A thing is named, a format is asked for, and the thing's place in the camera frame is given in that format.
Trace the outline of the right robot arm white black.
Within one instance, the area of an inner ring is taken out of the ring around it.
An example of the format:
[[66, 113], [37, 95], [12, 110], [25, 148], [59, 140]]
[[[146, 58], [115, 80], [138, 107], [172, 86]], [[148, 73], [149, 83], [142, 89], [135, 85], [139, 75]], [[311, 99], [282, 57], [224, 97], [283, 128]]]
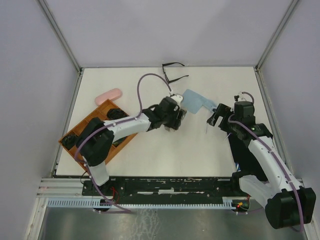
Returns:
[[316, 194], [305, 188], [293, 176], [278, 154], [273, 135], [265, 124], [257, 123], [255, 107], [250, 101], [237, 101], [233, 107], [220, 103], [207, 120], [215, 126], [222, 118], [219, 128], [236, 137], [255, 158], [267, 180], [259, 180], [252, 173], [243, 174], [229, 183], [231, 193], [243, 193], [254, 198], [263, 208], [266, 218], [274, 229], [300, 226], [312, 221]]

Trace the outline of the light blue cleaning cloth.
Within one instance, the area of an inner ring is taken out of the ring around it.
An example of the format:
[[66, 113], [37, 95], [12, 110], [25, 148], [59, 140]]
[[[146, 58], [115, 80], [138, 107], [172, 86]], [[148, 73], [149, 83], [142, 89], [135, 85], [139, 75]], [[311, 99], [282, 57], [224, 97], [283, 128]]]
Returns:
[[181, 106], [192, 114], [196, 114], [203, 106], [203, 96], [190, 89], [186, 89], [182, 94]]

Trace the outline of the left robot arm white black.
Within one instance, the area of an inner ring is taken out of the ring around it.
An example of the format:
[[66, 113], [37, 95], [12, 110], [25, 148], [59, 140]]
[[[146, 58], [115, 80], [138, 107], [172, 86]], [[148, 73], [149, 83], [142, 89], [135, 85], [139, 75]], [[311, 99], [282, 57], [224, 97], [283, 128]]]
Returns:
[[106, 195], [111, 189], [105, 159], [114, 142], [133, 134], [148, 132], [164, 126], [178, 130], [186, 111], [181, 108], [184, 97], [179, 94], [167, 96], [159, 104], [141, 110], [137, 116], [102, 121], [94, 117], [75, 141], [74, 158], [81, 155], [91, 176], [93, 189]]

